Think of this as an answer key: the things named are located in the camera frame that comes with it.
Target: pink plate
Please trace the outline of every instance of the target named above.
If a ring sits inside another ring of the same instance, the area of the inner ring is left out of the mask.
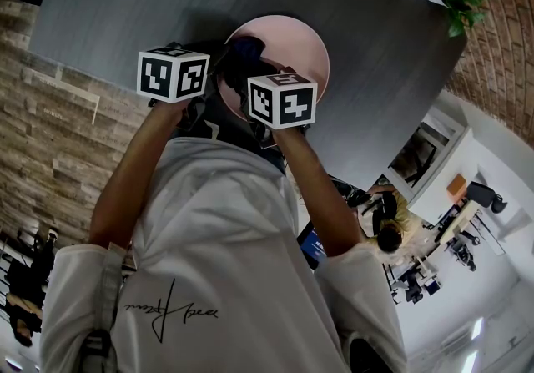
[[[279,70],[290,66],[302,76],[314,79],[317,81],[317,101],[323,97],[330,76],[330,60],[325,44],[306,23],[286,16],[259,17],[238,28],[226,43],[241,36],[261,39],[265,43],[265,50],[261,54],[265,62],[273,64]],[[246,120],[239,109],[239,95],[226,85],[222,75],[218,76],[217,84],[226,106]]]

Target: white cube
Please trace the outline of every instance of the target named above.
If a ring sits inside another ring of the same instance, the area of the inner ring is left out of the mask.
[[[139,53],[137,93],[167,103],[204,94],[209,55],[161,47]]]
[[[272,129],[313,123],[317,82],[297,73],[248,78],[249,114]]]

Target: floor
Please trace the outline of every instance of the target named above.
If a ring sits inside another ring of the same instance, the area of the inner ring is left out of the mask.
[[[28,53],[38,7],[0,0],[0,227],[59,246],[88,236],[93,207],[149,109],[145,99]]]

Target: gray table top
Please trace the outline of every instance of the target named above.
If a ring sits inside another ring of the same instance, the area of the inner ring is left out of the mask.
[[[446,10],[425,0],[44,0],[30,50],[126,89],[137,54],[226,39],[265,14],[323,38],[330,82],[308,139],[327,171],[368,189],[402,149],[460,57]]]

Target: brick wall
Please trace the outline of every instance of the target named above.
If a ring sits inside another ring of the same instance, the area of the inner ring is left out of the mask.
[[[534,0],[486,0],[446,85],[534,148]]]

